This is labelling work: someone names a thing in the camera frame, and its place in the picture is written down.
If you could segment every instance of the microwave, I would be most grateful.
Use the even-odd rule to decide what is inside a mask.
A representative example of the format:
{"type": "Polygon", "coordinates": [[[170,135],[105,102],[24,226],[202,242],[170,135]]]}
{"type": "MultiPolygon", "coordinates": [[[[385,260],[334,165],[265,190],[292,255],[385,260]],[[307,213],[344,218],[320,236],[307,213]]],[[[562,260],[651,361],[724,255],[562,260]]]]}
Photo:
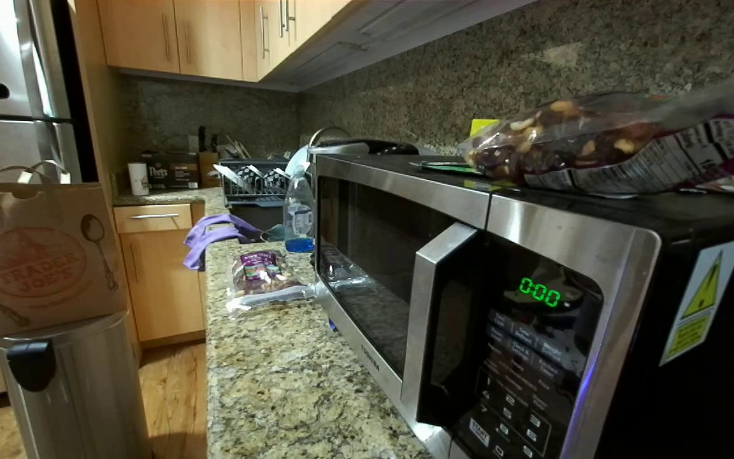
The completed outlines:
{"type": "Polygon", "coordinates": [[[316,163],[320,303],[432,456],[734,456],[734,196],[316,163]]]}

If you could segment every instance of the microwave window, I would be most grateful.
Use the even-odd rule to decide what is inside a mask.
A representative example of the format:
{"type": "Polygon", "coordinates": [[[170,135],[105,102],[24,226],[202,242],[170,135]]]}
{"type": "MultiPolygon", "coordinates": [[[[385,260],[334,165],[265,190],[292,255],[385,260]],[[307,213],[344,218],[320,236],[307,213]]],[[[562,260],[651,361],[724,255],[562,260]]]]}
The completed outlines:
{"type": "Polygon", "coordinates": [[[450,218],[334,177],[317,180],[317,272],[388,363],[405,367],[416,251],[450,218]]]}

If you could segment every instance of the lower cabinet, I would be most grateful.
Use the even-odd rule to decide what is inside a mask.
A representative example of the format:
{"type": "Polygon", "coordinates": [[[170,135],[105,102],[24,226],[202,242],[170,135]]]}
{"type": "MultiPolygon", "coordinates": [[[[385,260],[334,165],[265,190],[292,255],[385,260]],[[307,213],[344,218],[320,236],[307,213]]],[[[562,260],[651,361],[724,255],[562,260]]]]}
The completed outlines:
{"type": "Polygon", "coordinates": [[[184,268],[186,233],[202,203],[115,207],[135,332],[142,347],[202,339],[204,272],[184,268]]]}

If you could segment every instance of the wooden floor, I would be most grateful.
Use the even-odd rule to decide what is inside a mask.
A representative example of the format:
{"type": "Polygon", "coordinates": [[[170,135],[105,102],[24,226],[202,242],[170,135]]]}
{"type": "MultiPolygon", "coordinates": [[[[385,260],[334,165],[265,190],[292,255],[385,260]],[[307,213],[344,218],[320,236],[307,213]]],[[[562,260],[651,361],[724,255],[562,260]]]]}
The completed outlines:
{"type": "MultiPolygon", "coordinates": [[[[207,456],[207,347],[181,343],[142,354],[144,426],[156,459],[207,456]]],[[[0,459],[24,459],[7,398],[0,395],[0,459]]]]}

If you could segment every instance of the granite backsplash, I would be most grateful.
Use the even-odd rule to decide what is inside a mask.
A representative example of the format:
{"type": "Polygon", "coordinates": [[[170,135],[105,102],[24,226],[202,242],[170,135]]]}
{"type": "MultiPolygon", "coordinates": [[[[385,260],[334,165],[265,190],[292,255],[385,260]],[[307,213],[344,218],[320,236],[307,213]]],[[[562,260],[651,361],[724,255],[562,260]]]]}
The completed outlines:
{"type": "Polygon", "coordinates": [[[320,125],[453,147],[472,117],[586,91],[687,91],[734,73],[734,0],[534,0],[302,94],[121,77],[125,145],[186,147],[207,125],[256,154],[320,125]]]}
{"type": "Polygon", "coordinates": [[[228,135],[261,158],[295,149],[297,94],[138,73],[121,73],[119,84],[121,136],[133,154],[144,147],[184,152],[198,125],[219,142],[228,135]]]}
{"type": "Polygon", "coordinates": [[[469,120],[586,91],[687,91],[734,73],[734,0],[537,0],[301,94],[301,129],[456,145],[469,120]]]}

